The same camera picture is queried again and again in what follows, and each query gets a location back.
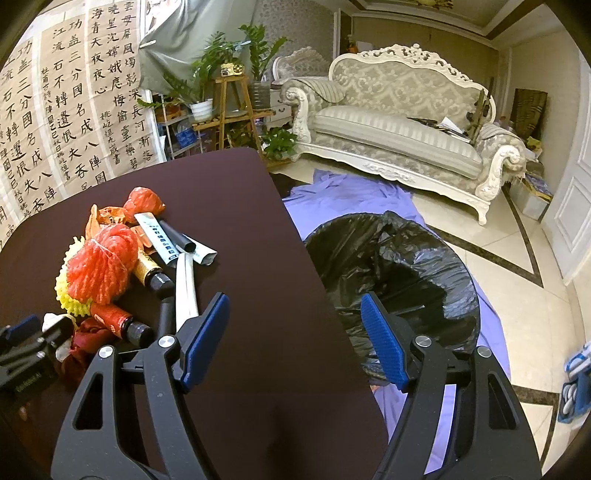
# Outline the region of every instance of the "white flower pot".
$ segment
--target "white flower pot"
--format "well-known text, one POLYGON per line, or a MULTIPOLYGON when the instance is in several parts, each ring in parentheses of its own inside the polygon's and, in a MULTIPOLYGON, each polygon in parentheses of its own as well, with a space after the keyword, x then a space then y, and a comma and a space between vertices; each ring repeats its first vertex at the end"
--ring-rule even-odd
POLYGON ((207 122, 213 118, 213 99, 189 105, 196 122, 207 122))

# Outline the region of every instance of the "vase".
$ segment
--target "vase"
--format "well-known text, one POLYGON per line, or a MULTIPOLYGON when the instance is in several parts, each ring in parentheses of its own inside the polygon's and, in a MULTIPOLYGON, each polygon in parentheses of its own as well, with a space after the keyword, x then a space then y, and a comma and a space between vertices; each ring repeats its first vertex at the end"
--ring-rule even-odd
POLYGON ((271 84, 265 82, 251 82, 248 86, 248 94, 251 96, 254 110, 267 110, 271 108, 271 84))

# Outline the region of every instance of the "dark brown table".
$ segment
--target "dark brown table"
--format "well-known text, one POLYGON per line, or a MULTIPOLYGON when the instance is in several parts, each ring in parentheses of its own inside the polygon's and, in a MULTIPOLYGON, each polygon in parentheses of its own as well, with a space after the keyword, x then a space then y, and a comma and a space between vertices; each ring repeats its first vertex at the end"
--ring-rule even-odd
MULTIPOLYGON (((93 203, 123 205, 144 186, 176 228, 219 251, 196 268, 198 302, 217 291, 230 324, 205 382, 187 397, 223 480, 365 480, 384 454, 384 420, 298 233, 254 150, 197 155, 127 174, 24 222, 0 254, 0 322, 59 312, 54 283, 93 203)), ((120 305, 155 326, 158 304, 134 286, 120 305)), ((72 397, 54 384, 9 422, 48 470, 72 397)), ((159 467, 145 400, 138 400, 152 466, 159 467)))

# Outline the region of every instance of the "label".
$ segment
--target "label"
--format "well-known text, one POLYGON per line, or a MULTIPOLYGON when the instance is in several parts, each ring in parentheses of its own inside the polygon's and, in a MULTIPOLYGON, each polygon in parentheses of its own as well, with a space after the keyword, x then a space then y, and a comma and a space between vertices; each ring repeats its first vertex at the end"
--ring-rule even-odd
POLYGON ((135 219, 141 225, 144 233, 150 239, 164 263, 168 265, 178 258, 178 250, 174 247, 168 235, 164 233, 164 230, 162 230, 158 220, 156 220, 152 213, 136 213, 135 219))

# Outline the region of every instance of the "white door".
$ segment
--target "white door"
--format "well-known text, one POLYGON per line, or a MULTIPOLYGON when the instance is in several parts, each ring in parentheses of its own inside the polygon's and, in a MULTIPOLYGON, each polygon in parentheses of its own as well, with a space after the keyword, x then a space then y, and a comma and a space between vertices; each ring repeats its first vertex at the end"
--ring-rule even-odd
POLYGON ((581 93, 573 148, 542 222, 567 283, 591 248, 591 68, 580 52, 579 57, 581 93))

